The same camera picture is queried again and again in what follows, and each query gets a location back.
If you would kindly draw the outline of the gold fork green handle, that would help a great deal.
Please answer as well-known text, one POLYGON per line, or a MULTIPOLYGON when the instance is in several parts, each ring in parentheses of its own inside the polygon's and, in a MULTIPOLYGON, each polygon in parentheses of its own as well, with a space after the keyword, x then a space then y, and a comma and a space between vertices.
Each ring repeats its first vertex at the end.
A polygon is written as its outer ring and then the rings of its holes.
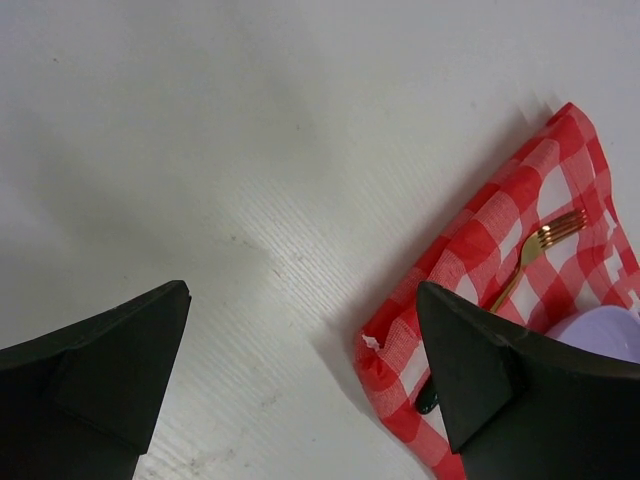
MULTIPOLYGON (((560 243, 569 236, 576 234, 587 226, 588 218, 585 210, 574 210, 566 213, 548 224, 539 227, 523 243, 517 268, 509 278, 509 282, 502 287, 500 295, 493 302, 490 312, 495 313, 506 301, 523 275, 524 269, 541 257, 552 246, 560 243)), ((438 395, 432 376, 426 380, 414 402, 415 410, 426 415, 438 405, 438 395)))

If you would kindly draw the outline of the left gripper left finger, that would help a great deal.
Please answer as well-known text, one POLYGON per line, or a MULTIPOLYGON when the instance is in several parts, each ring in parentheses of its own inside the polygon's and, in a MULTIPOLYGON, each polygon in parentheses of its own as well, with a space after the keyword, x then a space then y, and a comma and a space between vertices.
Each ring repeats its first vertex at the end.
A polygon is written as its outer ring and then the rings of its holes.
POLYGON ((148 452, 191 295, 174 280, 1 352, 4 479, 130 479, 148 452))

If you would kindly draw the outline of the red checkered cloth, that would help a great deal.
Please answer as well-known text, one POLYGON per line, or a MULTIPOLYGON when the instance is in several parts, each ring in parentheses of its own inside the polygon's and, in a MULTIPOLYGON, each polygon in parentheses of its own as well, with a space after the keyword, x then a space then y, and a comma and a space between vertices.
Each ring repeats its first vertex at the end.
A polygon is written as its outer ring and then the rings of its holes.
POLYGON ((601 305, 639 308, 639 265, 618 219, 607 160, 588 116, 564 105, 472 197, 358 331, 354 369, 381 423, 438 479, 464 477, 439 412, 415 402, 429 377, 416 289, 438 283, 539 333, 601 305), (522 244, 556 218, 581 211, 587 226, 503 289, 522 244))

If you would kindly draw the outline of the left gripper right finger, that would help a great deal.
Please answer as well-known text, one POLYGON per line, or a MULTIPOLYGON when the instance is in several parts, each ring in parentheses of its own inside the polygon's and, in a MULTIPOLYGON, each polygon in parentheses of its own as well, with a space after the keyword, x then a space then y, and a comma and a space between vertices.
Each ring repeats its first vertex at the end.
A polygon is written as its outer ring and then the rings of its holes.
POLYGON ((639 367, 432 282, 416 310, 450 449, 469 479, 636 479, 639 367))

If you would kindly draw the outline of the purple plate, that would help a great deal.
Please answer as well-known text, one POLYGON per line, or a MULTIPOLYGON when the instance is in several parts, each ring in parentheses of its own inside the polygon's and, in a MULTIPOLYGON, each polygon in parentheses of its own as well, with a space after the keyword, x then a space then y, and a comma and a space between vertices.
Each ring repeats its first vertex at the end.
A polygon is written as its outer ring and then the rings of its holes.
POLYGON ((552 327, 546 336, 598 355, 638 364, 639 311, 599 306, 576 313, 552 327))

